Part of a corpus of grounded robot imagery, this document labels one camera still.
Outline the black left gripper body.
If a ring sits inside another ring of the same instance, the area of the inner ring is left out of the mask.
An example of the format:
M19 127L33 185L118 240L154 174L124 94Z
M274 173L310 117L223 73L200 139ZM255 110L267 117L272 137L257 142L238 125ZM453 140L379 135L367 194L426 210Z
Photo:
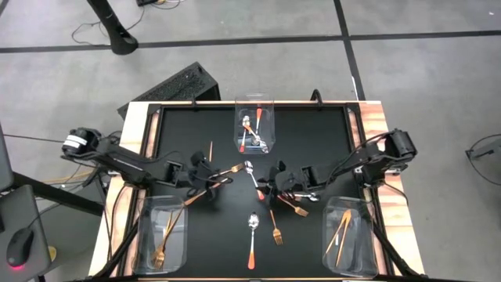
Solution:
M195 152L191 157L191 166L184 169L184 183L193 189L207 189L214 181L211 176L214 170L202 151Z

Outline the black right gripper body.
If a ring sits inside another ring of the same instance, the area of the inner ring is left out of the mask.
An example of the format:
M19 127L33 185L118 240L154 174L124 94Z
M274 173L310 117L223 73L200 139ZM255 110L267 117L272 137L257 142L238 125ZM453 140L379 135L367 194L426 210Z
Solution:
M282 172L282 191L287 193L309 193L305 181L292 171Z

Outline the clear plastic bin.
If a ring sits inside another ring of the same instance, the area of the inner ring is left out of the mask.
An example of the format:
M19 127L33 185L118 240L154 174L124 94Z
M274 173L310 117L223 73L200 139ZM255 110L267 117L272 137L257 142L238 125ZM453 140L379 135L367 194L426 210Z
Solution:
M250 118L250 126L255 132L256 130L256 111L257 108L262 109L261 121L258 129L258 135L269 147L269 153L272 150L276 141L275 137L275 108L274 100L269 94L252 93L240 95L235 98L234 110L234 143L239 151L240 141L243 135L242 121L245 116ZM247 132L245 143L245 151L243 154L263 154L259 147L251 145L251 134Z
M165 247L165 260L160 270L155 270L152 259L161 244L168 224L169 214L174 218L184 207ZM168 274L179 270L186 262L188 235L188 210L184 201L176 196L147 197L139 213L138 240L132 261L133 273L138 275Z
M332 248L324 255L343 213L351 209L341 261L336 266L337 253L343 230L337 235ZM323 211L322 263L331 272L347 277L373 278L378 273L373 242L373 222L370 203L358 198L331 197Z

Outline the black table mat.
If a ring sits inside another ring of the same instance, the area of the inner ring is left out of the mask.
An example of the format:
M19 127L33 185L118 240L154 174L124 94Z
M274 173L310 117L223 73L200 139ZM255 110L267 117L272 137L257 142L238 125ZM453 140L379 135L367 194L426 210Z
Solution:
M212 164L226 170L243 161L254 166L256 180L269 174L281 160L292 172L310 165L329 165L352 149L347 109L343 106L285 106L275 110L276 141L269 154L244 155L234 143L234 109L208 107L194 110L162 107L157 152L174 152L172 160L184 162L197 151L209 155ZM330 277L322 263L323 202L303 200L307 217L284 203L269 208L258 199L249 174L239 172L233 182L218 188L214 200L201 198L188 208L186 263L177 278L317 278ZM276 245L269 213L273 210L283 244ZM255 268L248 269L252 212L259 218L255 230Z

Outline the black computer case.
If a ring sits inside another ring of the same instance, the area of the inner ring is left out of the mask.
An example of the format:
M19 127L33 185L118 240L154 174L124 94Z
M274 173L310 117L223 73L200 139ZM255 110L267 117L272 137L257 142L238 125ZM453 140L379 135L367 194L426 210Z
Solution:
M133 102L220 101L216 80L195 62L117 109L125 119Z

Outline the black desk beam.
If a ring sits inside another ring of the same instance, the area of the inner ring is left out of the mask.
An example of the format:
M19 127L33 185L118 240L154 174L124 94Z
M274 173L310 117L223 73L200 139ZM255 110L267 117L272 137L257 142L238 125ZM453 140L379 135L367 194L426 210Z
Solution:
M29 178L20 173L13 173L13 185L19 188L23 185L32 187L36 197L56 202L68 208L73 208L81 212L86 212L92 215L101 216L104 210L102 204L90 201L84 197L80 197L65 190L57 189L49 184L42 183L38 180Z

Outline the black stand leg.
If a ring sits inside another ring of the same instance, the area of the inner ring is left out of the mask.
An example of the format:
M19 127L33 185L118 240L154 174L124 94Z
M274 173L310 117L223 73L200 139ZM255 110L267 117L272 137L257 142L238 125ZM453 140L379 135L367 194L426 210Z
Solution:
M139 43L121 24L108 0L86 0L105 27L110 38L110 47L116 55L134 52Z

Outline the grey side desk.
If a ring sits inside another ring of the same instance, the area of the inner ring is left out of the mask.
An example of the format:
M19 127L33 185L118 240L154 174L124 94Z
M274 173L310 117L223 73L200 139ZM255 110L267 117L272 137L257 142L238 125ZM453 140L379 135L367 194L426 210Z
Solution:
M41 214L31 186L22 186L0 197L0 282L28 282L44 275L52 264ZM34 239L27 263L11 269L6 261L6 249L12 235L19 229L30 227Z

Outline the grey stand base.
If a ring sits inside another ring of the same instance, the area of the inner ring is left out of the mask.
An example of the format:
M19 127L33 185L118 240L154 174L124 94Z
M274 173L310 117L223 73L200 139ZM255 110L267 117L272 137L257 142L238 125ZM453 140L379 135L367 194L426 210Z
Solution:
M465 151L470 160L478 159L480 157L501 151L501 139L496 139L495 141L492 141L484 146L480 146L477 149L474 149L475 146L476 144L474 144L469 150Z

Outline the black computer mouse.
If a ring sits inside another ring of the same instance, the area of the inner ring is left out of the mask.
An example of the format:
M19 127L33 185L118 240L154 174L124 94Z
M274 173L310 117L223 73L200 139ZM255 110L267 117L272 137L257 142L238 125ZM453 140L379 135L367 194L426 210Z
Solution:
M6 249L6 261L11 269L24 266L30 256L34 231L30 227L17 230L11 237Z

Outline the black frame strut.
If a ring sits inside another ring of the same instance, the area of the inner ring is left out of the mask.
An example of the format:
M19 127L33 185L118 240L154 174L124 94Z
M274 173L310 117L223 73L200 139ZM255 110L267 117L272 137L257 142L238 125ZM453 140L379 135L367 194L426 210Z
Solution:
M384 253L384 263L387 269L387 273L390 275L395 275L393 270L393 265L396 266L400 274L403 276L413 276L419 277L420 274L413 270L408 263L401 257L401 255L396 251L391 242L388 240L386 235L383 233L381 228L376 224L373 226L373 233L379 240L383 253Z
M122 240L121 244L119 245L118 249L114 252L114 254L111 256L110 261L108 261L104 267L93 276L94 279L97 278L109 278L111 273L114 271L124 254L127 252L130 243L134 239L135 235L138 232L138 224L139 221L136 220L132 228L126 233L125 238Z

